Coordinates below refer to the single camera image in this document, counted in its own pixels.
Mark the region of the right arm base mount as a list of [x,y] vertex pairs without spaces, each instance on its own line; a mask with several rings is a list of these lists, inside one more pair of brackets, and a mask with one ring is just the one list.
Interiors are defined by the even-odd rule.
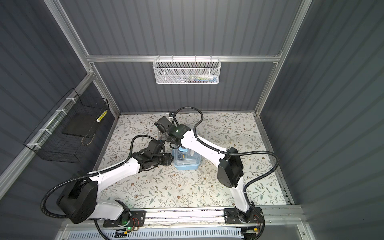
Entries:
[[227,225],[265,223],[262,209],[253,207],[250,207],[247,212],[242,212],[237,208],[225,208],[224,218]]

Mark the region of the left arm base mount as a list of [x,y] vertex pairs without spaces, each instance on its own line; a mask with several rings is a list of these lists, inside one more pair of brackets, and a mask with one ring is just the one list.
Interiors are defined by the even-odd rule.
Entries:
[[144,225],[146,219],[146,211],[130,211],[123,212],[117,220],[105,220],[104,228],[139,228]]

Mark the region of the blue plastic tool box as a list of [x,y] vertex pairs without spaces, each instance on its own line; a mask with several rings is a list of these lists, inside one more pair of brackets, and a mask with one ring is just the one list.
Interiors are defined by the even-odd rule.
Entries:
[[202,157],[195,151],[179,147],[172,153],[174,166],[179,171],[197,170]]

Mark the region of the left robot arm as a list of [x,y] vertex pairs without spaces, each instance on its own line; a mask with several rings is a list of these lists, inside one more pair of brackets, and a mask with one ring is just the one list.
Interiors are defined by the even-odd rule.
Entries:
[[158,166],[169,166],[173,159],[171,153],[165,152],[162,142],[151,140],[147,148],[131,153],[129,159],[122,163],[100,170],[93,177],[66,184],[57,199],[57,205],[74,224],[104,219],[116,221],[116,225],[125,227],[132,222],[129,207],[120,200],[102,201],[98,195],[129,176]]

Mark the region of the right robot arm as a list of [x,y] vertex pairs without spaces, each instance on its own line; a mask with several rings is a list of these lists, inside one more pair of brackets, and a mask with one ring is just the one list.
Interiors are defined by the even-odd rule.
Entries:
[[235,148],[226,150],[201,138],[186,125],[176,126],[167,117],[161,117],[155,126],[166,136],[166,141],[192,150],[213,163],[217,168],[217,179],[229,188],[235,201],[235,207],[245,213],[250,209],[244,194],[243,163]]

